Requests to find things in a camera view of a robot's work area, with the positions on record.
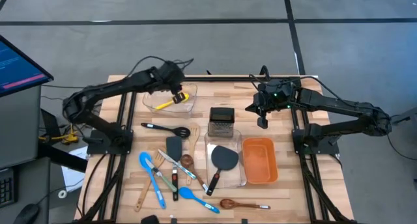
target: fork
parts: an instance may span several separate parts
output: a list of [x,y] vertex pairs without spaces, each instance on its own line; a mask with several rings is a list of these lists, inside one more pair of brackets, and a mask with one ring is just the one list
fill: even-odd
[[[194,151],[195,151],[195,144],[198,141],[198,138],[200,136],[200,126],[197,123],[191,123],[190,124],[190,131],[191,134],[188,137],[188,140],[190,141],[190,155],[194,158]],[[186,184],[189,186],[191,185],[191,177],[187,176]]]
[[[155,150],[154,154],[152,155],[152,163],[156,168],[159,168],[161,164],[164,162],[165,158],[158,152],[158,150]],[[143,186],[141,195],[139,196],[139,199],[137,200],[135,211],[138,212],[141,210],[143,201],[145,200],[146,194],[148,193],[149,187],[151,186],[151,178],[148,177],[148,179],[145,182],[145,185]]]

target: wooden table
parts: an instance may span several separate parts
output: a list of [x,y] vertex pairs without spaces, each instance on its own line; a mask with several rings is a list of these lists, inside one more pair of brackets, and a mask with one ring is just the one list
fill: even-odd
[[[109,81],[115,81],[123,76],[110,76]],[[249,82],[195,82],[198,86],[197,100],[190,119],[176,119],[163,115],[152,114],[143,105],[143,94],[138,94],[135,115],[132,129],[134,131],[134,143],[132,152],[127,158],[124,170],[122,194],[119,205],[118,223],[139,223],[141,218],[149,215],[158,216],[162,223],[169,223],[171,217],[177,218],[179,223],[240,223],[242,219],[248,219],[249,223],[309,223],[306,195],[300,170],[298,156],[294,152],[291,130],[293,122],[289,110],[273,112],[269,114],[269,128],[261,129],[257,126],[257,115],[244,110],[252,103],[255,89]],[[312,79],[303,79],[302,86],[321,91],[317,82]],[[120,96],[108,98],[103,101],[100,116],[108,121],[116,121],[120,103]],[[125,119],[129,103],[126,103]],[[147,197],[140,212],[134,211],[137,198],[139,197],[143,183],[148,178],[148,174],[141,168],[138,162],[140,152],[153,151],[165,145],[165,139],[172,136],[169,132],[145,129],[140,126],[141,122],[151,122],[164,126],[187,126],[191,122],[196,122],[201,127],[200,138],[195,147],[195,168],[197,172],[207,180],[206,157],[204,135],[207,132],[209,122],[210,107],[234,107],[235,108],[235,129],[242,133],[242,138],[247,137],[269,137],[273,140],[276,152],[276,162],[278,164],[279,178],[273,184],[254,185],[246,184],[241,188],[216,189],[213,196],[206,195],[197,181],[193,181],[190,188],[194,194],[204,201],[214,204],[220,209],[220,214],[215,214],[207,210],[195,201],[180,198],[179,201],[172,200],[172,192],[157,178],[167,209],[162,210],[156,200],[153,187],[148,191]],[[328,124],[328,114],[324,111],[308,113],[309,121],[317,124]],[[184,152],[188,153],[188,140],[183,142]],[[101,155],[92,156],[89,159],[85,177],[88,178]],[[353,218],[345,182],[340,165],[334,158],[328,155],[318,155],[321,178],[324,190],[334,204],[340,209],[342,214],[348,218]],[[102,192],[104,178],[109,156],[106,156],[95,172],[86,198],[86,209],[88,209],[99,194]],[[160,170],[167,177],[170,177],[172,165],[164,162]],[[84,180],[83,189],[79,198],[81,207],[84,188],[87,179]],[[185,186],[186,175],[179,171],[179,186]],[[315,210],[317,218],[321,218],[318,198],[313,191],[315,199]],[[223,198],[231,198],[241,203],[256,203],[271,206],[271,210],[260,210],[252,208],[235,208],[233,210],[221,209],[219,202]],[[111,213],[113,202],[113,192],[109,196],[106,218]]]

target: wooden spoon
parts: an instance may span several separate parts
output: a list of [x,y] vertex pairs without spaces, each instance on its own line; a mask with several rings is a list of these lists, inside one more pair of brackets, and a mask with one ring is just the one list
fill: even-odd
[[[190,124],[190,131],[191,131],[191,134],[188,137],[188,140],[190,141],[190,155],[192,157],[194,156],[195,144],[197,143],[198,138],[200,136],[200,126],[197,123],[193,122]],[[192,181],[191,177],[187,176],[186,184],[188,186],[191,185],[191,181]]]
[[249,208],[262,208],[262,209],[271,209],[268,205],[258,205],[258,204],[240,204],[231,199],[222,199],[220,201],[220,206],[224,209],[232,209],[236,207],[249,207]]
[[184,154],[181,156],[180,162],[183,167],[188,169],[191,173],[193,173],[197,177],[197,180],[200,183],[200,185],[203,187],[204,192],[207,192],[207,189],[209,187],[204,183],[203,179],[201,179],[200,176],[198,176],[197,172],[195,171],[193,157],[188,154]]
[[[158,150],[155,150],[155,153],[152,156],[152,162],[155,165],[156,168],[161,166],[161,164],[164,162],[165,158],[158,152]],[[143,201],[145,200],[146,194],[148,193],[149,186],[151,186],[151,178],[148,176],[148,179],[146,180],[141,195],[139,196],[139,199],[137,200],[137,203],[135,205],[135,211],[138,212],[141,210]]]

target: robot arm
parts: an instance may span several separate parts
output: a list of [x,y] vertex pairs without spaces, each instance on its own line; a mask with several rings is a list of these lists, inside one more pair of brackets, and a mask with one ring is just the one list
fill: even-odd
[[[154,91],[171,91],[174,94],[173,101],[177,104],[185,99],[184,94],[180,92],[182,90],[180,83],[183,79],[184,74],[177,64],[166,61],[159,68],[152,67],[136,72],[119,81],[85,87],[63,101],[63,115],[71,123],[86,123],[92,126],[107,136],[113,147],[121,147],[126,143],[130,132],[126,132],[114,122],[107,122],[93,114],[92,110],[97,101],[132,91],[150,94]],[[95,139],[84,140],[90,143]]]
[[292,81],[272,80],[258,85],[253,104],[246,111],[257,113],[258,126],[268,128],[266,114],[293,107],[306,111],[327,111],[352,117],[356,120],[320,126],[307,124],[304,130],[305,143],[317,144],[327,136],[364,133],[370,136],[384,136],[391,132],[390,117],[381,108],[370,103],[359,103],[339,98],[325,97],[317,91],[298,87]]

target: light blue spoon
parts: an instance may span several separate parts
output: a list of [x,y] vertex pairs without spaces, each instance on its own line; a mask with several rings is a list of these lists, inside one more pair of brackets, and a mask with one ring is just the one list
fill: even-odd
[[152,185],[154,186],[155,194],[156,194],[156,197],[158,198],[161,208],[166,209],[167,205],[165,203],[164,197],[162,196],[162,193],[159,190],[158,184],[155,181],[154,175],[152,174],[152,170],[146,163],[145,159],[148,159],[150,162],[152,162],[152,156],[148,152],[141,152],[141,154],[139,155],[139,163],[149,173],[149,177],[151,178]]
[[202,204],[204,207],[208,208],[209,210],[212,210],[213,212],[215,212],[217,214],[220,213],[218,208],[212,206],[211,204],[207,204],[205,201],[202,201],[201,199],[198,199],[197,197],[195,197],[195,195],[193,194],[193,192],[189,188],[185,188],[185,187],[180,188],[179,189],[179,194],[182,196],[182,198],[194,199],[197,202],[199,202],[200,204]]

